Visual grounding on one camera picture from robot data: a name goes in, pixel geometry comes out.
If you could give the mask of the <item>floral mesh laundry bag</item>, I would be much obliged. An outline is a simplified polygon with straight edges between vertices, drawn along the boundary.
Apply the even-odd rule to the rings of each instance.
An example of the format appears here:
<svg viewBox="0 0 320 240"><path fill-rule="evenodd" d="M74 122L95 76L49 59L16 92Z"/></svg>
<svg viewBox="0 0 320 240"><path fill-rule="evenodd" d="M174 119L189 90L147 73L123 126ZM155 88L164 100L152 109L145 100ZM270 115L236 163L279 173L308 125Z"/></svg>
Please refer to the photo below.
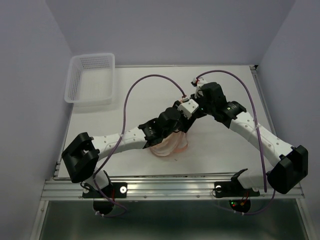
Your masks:
<svg viewBox="0 0 320 240"><path fill-rule="evenodd" d="M161 143L149 148L150 152L157 157L167 157L179 154L188 148L188 134L182 131L173 132Z"/></svg>

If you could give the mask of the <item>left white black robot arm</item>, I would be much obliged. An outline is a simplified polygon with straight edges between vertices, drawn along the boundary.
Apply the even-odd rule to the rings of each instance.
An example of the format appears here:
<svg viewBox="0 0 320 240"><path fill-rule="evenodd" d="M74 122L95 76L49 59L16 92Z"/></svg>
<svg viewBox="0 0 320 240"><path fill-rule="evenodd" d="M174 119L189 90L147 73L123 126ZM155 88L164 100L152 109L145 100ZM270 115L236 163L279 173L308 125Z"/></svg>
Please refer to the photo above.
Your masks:
<svg viewBox="0 0 320 240"><path fill-rule="evenodd" d="M78 134L62 152L62 159L72 183L85 182L100 197L111 193L111 182L104 171L97 168L98 161L110 159L113 154L156 146L172 133L181 129L198 110L192 99L176 101L158 117L131 130L103 136Z"/></svg>

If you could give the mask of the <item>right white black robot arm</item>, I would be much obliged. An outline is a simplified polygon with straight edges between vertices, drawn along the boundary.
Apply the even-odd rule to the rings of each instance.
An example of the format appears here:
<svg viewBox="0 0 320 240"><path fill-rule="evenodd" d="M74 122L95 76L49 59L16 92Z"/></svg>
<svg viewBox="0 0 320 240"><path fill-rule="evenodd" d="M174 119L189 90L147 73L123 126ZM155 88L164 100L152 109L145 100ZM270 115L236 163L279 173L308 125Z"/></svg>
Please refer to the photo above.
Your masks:
<svg viewBox="0 0 320 240"><path fill-rule="evenodd" d="M212 116L217 122L242 136L260 151L270 169L261 173L243 169L230 182L231 192L242 195L248 189L271 186L280 194L287 194L308 175L308 150L284 142L271 133L237 101L227 101L222 87L216 82L194 80L196 88L191 98L199 105L202 115Z"/></svg>

